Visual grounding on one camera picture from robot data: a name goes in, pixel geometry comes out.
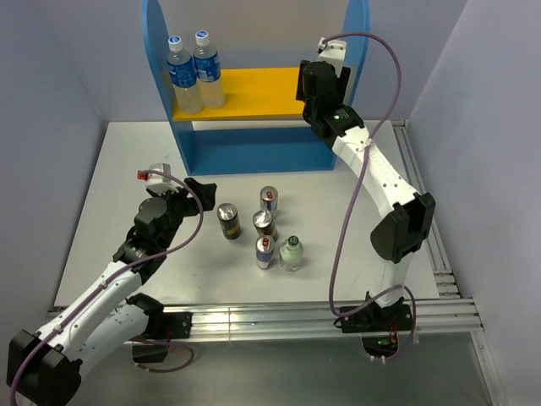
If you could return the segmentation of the green-capped glass bottle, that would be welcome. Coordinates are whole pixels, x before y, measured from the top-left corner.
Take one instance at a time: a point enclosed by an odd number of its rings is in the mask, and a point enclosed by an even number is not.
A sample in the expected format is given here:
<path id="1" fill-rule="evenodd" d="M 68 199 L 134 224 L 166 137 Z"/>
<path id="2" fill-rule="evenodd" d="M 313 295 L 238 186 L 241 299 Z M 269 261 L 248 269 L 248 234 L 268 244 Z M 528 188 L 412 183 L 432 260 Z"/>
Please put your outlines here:
<path id="1" fill-rule="evenodd" d="M 297 271 L 303 260 L 303 245 L 295 235 L 285 240 L 280 247 L 280 266 L 287 272 Z"/>

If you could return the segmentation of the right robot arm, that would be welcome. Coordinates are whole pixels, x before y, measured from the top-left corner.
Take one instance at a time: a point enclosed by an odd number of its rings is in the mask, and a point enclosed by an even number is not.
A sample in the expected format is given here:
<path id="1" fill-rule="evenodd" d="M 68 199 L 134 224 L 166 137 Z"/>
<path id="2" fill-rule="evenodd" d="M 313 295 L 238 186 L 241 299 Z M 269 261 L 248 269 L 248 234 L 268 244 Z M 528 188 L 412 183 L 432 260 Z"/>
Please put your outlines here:
<path id="1" fill-rule="evenodd" d="M 337 73 L 327 62 L 302 61 L 296 98 L 314 134 L 357 176 L 380 214 L 370 243 L 384 267 L 374 277 L 365 311 L 368 324 L 385 329 L 402 301 L 403 284 L 414 254 L 429 236 L 435 200 L 420 194 L 373 142 L 360 116 L 343 102 L 348 69 Z"/>

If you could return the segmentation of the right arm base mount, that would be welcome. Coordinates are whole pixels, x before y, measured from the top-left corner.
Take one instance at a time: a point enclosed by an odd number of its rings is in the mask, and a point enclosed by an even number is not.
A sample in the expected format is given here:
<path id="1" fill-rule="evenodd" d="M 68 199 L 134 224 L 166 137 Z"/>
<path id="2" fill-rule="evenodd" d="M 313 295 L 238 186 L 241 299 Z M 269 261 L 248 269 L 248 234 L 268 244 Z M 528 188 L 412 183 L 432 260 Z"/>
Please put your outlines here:
<path id="1" fill-rule="evenodd" d="M 355 315 L 336 318 L 333 326 L 344 334 L 359 334 L 368 358 L 385 363 L 413 343 L 417 309 L 403 298 L 388 308 L 373 303 Z"/>

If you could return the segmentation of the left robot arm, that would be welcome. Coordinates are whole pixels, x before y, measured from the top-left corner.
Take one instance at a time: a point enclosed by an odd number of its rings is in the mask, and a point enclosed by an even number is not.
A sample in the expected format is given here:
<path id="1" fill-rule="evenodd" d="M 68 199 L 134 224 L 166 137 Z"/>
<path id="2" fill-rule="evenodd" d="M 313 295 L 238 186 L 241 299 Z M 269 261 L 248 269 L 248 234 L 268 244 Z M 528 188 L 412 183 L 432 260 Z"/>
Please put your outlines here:
<path id="1" fill-rule="evenodd" d="M 149 198 L 105 270 L 69 307 L 36 332 L 22 330 L 8 349 L 9 402 L 17 395 L 36 405 L 65 405 L 84 376 L 117 347 L 137 337 L 166 335 L 164 306 L 139 293 L 174 252 L 183 219 L 202 218 L 216 204 L 216 184 L 140 174 Z"/>

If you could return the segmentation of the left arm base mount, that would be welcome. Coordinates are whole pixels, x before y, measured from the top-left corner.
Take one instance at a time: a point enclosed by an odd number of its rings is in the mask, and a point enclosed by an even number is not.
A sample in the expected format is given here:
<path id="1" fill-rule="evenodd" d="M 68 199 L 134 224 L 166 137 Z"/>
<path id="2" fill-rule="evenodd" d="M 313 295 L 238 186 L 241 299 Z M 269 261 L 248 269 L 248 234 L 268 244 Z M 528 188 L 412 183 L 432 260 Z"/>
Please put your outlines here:
<path id="1" fill-rule="evenodd" d="M 188 339 L 192 327 L 193 314 L 188 311 L 166 312 L 149 319 L 150 325 L 136 337 L 131 349 L 132 360 L 136 364 L 161 364 L 170 354 L 173 340 Z"/>

